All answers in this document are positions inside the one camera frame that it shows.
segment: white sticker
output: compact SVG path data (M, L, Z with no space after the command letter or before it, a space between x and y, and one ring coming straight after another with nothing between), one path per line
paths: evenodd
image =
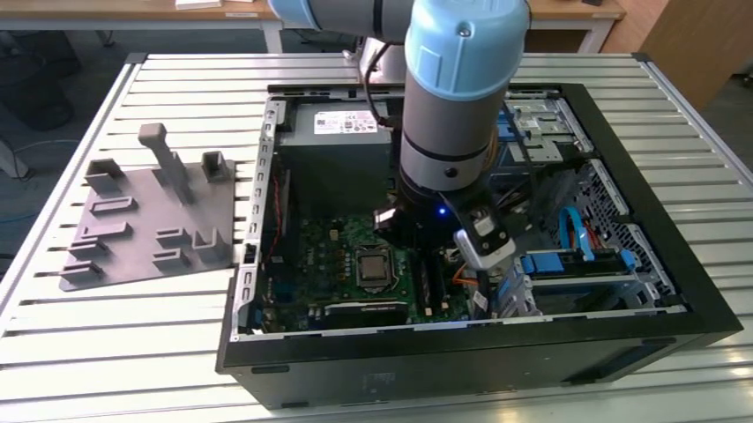
M376 121L367 110L318 112L313 115L314 135L368 134L376 130Z
M258 13L224 13L225 18L256 18Z
M489 301L485 299L483 294L479 293L477 291L472 295L472 302L475 302L477 304L477 306L480 307L480 309L483 311L485 311L485 307L489 305Z

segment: aluminum slatted table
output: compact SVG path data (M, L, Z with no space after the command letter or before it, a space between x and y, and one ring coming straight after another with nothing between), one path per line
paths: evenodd
M0 284L0 420L695 421L753 416L750 173L650 63L630 56L525 56L515 82L581 83L699 261L748 329L611 384L268 412L213 372L232 270L62 293L88 188L85 163L128 169L153 155L136 131L162 122L182 161L237 160L242 238L268 84L355 82L336 55L148 56L126 64Z

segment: desk leg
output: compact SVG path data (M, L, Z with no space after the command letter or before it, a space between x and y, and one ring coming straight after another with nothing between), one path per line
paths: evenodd
M614 20L610 19L596 19L592 21L592 27L588 33L585 33L583 42L579 44L577 53L598 53L600 51L600 46L603 46L603 41L607 39L612 24Z
M280 31L282 30L282 23L276 20L264 20L261 22L262 40L266 43L266 53L282 52L282 39L280 38Z
M114 45L113 41L113 32L97 30L96 37L98 38L98 42L102 44L102 47L112 47Z

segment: power supply label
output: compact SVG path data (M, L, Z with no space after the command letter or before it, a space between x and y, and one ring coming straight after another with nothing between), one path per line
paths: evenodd
M367 110L318 112L313 115L313 134L369 134L376 121Z

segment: open computer tower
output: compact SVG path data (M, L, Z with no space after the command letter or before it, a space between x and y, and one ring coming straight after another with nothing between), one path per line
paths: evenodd
M401 114L400 86L373 98ZM400 131L360 87L270 88L217 353L265 407L608 382L740 330L583 86L511 85L497 128L516 251L473 274L451 240L416 254L372 231Z

